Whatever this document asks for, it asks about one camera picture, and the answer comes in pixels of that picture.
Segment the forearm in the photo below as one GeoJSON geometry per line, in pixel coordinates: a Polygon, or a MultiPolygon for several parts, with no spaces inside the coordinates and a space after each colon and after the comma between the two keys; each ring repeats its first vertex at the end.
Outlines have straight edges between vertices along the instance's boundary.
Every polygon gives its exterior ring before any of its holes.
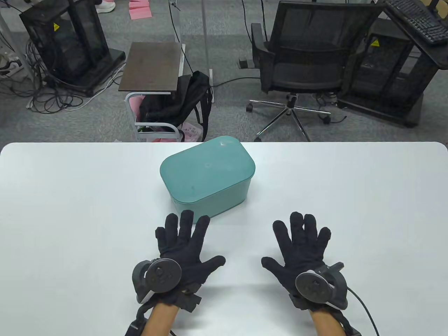
{"type": "Polygon", "coordinates": [[[327,311],[310,311],[310,314],[318,336],[345,336],[341,324],[327,311]]]}
{"type": "Polygon", "coordinates": [[[179,307],[158,303],[143,329],[142,336],[168,336],[179,307]]]}

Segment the person's foot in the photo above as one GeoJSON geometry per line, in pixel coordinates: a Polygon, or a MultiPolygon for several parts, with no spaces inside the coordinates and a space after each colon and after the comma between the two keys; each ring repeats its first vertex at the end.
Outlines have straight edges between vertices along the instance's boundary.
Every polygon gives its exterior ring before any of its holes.
{"type": "Polygon", "coordinates": [[[100,4],[96,4],[95,7],[98,14],[109,13],[114,10],[115,2],[107,2],[103,0],[100,4]]]}

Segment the black backpack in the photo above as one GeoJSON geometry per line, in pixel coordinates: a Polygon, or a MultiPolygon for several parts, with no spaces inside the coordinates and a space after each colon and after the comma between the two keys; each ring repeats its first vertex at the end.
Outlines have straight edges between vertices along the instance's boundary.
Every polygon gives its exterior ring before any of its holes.
{"type": "MultiPolygon", "coordinates": [[[[212,90],[207,75],[195,71],[192,75],[180,76],[177,80],[177,90],[171,95],[145,96],[140,105],[140,122],[166,122],[178,127],[194,110],[198,123],[202,126],[201,141],[204,141],[208,131],[211,98],[212,90]],[[202,122],[196,107],[199,102],[202,122]]],[[[163,131],[172,132],[172,129],[163,127],[163,131]]]]}

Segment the hand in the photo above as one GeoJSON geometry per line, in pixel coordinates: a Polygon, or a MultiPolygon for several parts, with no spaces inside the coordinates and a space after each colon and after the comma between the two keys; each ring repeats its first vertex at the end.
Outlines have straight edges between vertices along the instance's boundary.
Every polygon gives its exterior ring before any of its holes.
{"type": "Polygon", "coordinates": [[[283,287],[293,296],[299,296],[295,280],[300,273],[314,270],[324,264],[323,253],[330,240],[329,228],[322,228],[317,235],[316,219],[313,215],[293,212],[289,218],[291,223],[291,239],[285,224],[276,220],[272,225],[284,266],[270,257],[261,259],[262,266],[276,276],[283,287]]]}
{"type": "Polygon", "coordinates": [[[179,234],[177,234],[177,216],[175,214],[167,216],[165,228],[159,227],[155,231],[160,257],[175,260],[182,269],[179,282],[182,289],[191,284],[205,283],[213,271],[225,264],[225,258],[222,255],[213,257],[204,263],[199,259],[210,217],[199,218],[193,235],[191,235],[193,215],[190,210],[182,211],[179,234]]]}

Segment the mesh chair back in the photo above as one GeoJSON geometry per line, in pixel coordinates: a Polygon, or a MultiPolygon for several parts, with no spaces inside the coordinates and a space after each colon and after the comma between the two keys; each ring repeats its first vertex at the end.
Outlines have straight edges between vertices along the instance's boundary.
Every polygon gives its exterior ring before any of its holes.
{"type": "MultiPolygon", "coordinates": [[[[342,79],[348,56],[358,47],[382,8],[375,4],[280,1],[267,47],[276,55],[274,66],[325,65],[323,72],[334,70],[329,71],[329,82],[338,76],[342,79]]],[[[325,81],[326,75],[319,74],[316,81],[325,81]]]]}

